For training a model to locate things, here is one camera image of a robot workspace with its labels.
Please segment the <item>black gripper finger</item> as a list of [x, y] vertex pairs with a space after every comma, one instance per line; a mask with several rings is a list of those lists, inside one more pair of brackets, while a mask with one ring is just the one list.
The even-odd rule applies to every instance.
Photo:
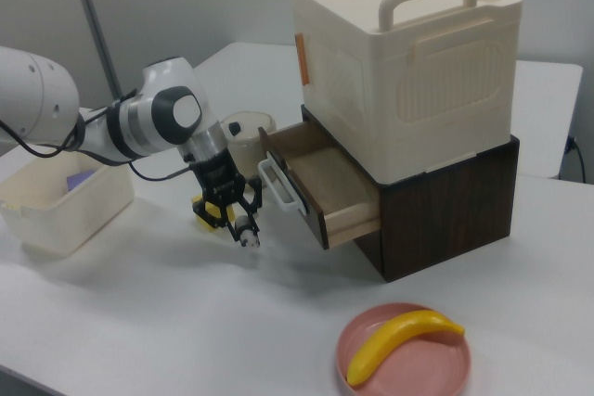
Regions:
[[214, 193], [205, 193], [192, 199], [192, 210], [203, 225], [213, 231], [226, 228], [235, 242], [239, 235], [233, 222], [235, 214], [232, 205]]
[[255, 218], [258, 210], [263, 205], [263, 182], [259, 175], [254, 175], [246, 179], [246, 184], [252, 189], [253, 198], [249, 202], [243, 195], [240, 196], [239, 205], [245, 211], [245, 214], [239, 217], [239, 233], [241, 234], [245, 230], [250, 230], [254, 235], [257, 235], [259, 227]]

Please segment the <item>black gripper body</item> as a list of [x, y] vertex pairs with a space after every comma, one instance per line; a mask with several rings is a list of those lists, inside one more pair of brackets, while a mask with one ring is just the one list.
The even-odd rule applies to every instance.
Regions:
[[202, 197], [214, 205], [231, 205], [242, 200], [246, 181], [229, 152], [206, 161], [189, 163], [202, 189]]

